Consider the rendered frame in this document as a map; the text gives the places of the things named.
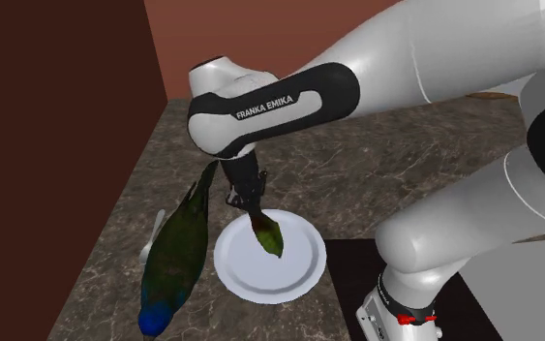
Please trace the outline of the green bird figure blue head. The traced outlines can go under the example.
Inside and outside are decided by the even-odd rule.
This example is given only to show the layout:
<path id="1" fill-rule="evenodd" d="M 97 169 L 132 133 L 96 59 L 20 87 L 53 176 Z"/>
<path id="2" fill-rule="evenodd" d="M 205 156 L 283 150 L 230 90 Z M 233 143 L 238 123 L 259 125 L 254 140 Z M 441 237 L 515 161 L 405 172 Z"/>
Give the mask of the green bird figure blue head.
<path id="1" fill-rule="evenodd" d="M 209 163 L 160 228 L 140 282 L 137 325 L 155 341 L 189 300 L 207 259 L 209 191 L 218 163 Z"/>

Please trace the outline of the white spoon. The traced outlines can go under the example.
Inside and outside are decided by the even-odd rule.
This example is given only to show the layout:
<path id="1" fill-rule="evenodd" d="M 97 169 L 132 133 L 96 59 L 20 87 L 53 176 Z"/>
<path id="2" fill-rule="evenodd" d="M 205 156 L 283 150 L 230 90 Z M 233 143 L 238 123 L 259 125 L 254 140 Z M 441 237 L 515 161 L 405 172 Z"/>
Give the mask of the white spoon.
<path id="1" fill-rule="evenodd" d="M 147 263 L 147 259 L 148 259 L 148 256 L 149 256 L 149 253 L 150 253 L 150 250 L 152 248 L 152 245 L 154 243 L 154 240 L 158 234 L 158 231 L 163 223 L 163 220 L 165 218 L 165 215 L 166 215 L 166 211 L 164 209 L 160 209 L 158 212 L 157 212 L 157 215 L 156 215 L 156 219 L 155 219 L 155 222 L 154 222 L 154 225 L 153 225 L 153 229 L 152 229 L 152 232 L 150 234 L 150 237 L 149 237 L 149 240 L 147 241 L 147 243 L 143 246 L 143 248 L 141 249 L 139 255 L 138 255 L 138 261 L 141 265 L 146 265 Z"/>

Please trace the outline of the dark robot stand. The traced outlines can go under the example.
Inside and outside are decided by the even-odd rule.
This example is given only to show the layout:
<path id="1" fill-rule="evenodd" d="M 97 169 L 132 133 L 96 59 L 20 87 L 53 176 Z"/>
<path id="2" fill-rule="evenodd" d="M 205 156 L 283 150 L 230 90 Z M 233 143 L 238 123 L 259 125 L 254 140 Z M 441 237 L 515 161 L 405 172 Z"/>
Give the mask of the dark robot stand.
<path id="1" fill-rule="evenodd" d="M 327 267 L 351 341 L 367 341 L 356 310 L 375 287 L 385 262 L 368 239 L 327 239 Z M 453 275 L 437 296 L 439 341 L 503 341 L 460 274 Z"/>

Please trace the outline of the green and red leaf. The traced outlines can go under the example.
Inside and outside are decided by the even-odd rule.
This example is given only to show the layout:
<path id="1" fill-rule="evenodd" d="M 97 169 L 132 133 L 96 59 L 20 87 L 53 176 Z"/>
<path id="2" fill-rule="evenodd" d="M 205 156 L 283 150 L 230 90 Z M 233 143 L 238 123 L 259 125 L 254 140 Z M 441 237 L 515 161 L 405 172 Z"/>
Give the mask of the green and red leaf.
<path id="1" fill-rule="evenodd" d="M 263 250 L 281 258 L 284 253 L 284 240 L 280 225 L 266 215 L 262 210 L 249 212 L 252 230 Z"/>

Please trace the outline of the white round plate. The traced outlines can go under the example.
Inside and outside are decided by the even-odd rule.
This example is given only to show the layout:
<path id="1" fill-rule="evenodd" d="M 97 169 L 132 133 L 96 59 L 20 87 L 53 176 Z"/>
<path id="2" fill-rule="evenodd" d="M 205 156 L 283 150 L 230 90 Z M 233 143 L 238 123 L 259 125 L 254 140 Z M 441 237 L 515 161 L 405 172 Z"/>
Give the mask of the white round plate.
<path id="1" fill-rule="evenodd" d="M 266 252 L 252 231 L 248 215 L 231 221 L 214 248 L 214 267 L 225 287 L 257 304 L 296 300 L 319 281 L 326 266 L 326 248 L 315 226 L 281 209 L 265 209 L 280 225 L 284 250 L 280 257 Z"/>

